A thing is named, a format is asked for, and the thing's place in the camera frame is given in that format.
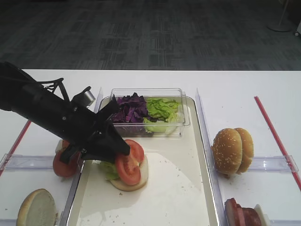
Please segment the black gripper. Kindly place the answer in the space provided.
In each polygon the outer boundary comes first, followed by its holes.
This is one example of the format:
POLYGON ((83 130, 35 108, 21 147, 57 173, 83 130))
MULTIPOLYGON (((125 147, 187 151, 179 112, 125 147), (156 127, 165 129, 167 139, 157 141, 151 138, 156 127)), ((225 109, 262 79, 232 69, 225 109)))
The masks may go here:
POLYGON ((36 85, 24 86, 22 98, 22 113, 27 119, 70 143, 61 154, 63 163, 69 163, 77 152, 82 153, 82 160, 111 163, 119 155, 129 156, 129 145, 109 122, 119 111, 116 98, 98 113, 36 85))

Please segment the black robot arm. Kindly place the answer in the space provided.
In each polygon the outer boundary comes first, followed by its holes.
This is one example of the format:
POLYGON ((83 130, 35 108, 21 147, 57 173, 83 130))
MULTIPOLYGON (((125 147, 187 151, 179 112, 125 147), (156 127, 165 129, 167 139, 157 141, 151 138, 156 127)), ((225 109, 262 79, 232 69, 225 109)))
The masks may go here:
POLYGON ((116 98, 99 112, 89 110, 95 98, 90 86, 69 99, 63 79, 36 81, 9 62, 0 64, 0 108, 13 111, 69 142, 60 161, 69 163, 76 153, 83 160, 114 162, 130 147, 110 118, 119 110, 116 98))

